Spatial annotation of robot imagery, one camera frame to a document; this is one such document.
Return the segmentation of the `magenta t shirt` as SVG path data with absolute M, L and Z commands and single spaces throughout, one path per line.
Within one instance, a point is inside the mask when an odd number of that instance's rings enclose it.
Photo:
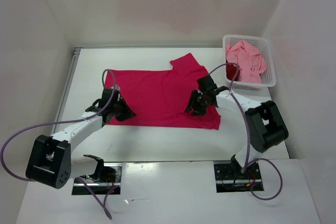
M 110 125 L 186 127 L 218 130 L 221 116 L 215 107 L 207 108 L 204 116 L 186 114 L 191 92 L 198 88 L 197 79 L 208 71 L 191 53 L 172 60 L 171 70 L 114 70 L 106 77 L 108 87 L 116 83 L 122 97 L 136 114 Z

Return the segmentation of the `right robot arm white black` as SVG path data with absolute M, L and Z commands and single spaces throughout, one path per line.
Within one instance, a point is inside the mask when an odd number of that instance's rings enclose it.
M 210 75 L 198 79 L 197 84 L 198 89 L 192 91 L 185 113 L 205 116 L 210 108 L 217 107 L 243 117 L 247 144 L 230 159 L 230 172 L 235 178 L 243 178 L 262 153 L 288 138 L 288 129 L 274 101 L 259 102 L 229 87 L 218 87 Z

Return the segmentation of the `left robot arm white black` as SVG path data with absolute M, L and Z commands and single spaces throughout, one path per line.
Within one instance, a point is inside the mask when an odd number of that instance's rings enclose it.
M 51 136 L 40 135 L 34 141 L 26 168 L 26 177 L 59 189 L 71 178 L 88 177 L 93 182 L 104 178 L 103 158 L 85 154 L 73 159 L 72 152 L 94 132 L 113 119 L 123 122 L 135 117 L 119 88 L 105 88 L 102 97 L 88 107 L 78 122 Z

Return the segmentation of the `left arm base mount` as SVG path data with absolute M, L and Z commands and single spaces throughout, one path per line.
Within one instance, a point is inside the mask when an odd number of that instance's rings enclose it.
M 81 175 L 80 179 L 76 178 L 72 187 L 72 195 L 90 195 L 88 187 L 96 195 L 106 195 L 111 190 L 111 195 L 121 193 L 122 163 L 104 163 L 104 167 L 91 175 Z

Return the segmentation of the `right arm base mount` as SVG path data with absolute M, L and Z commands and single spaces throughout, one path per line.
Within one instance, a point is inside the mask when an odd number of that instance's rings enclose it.
M 213 166 L 217 193 L 246 192 L 252 187 L 255 191 L 264 191 L 258 164 L 251 165 L 240 177 L 234 175 L 229 161 L 214 162 Z

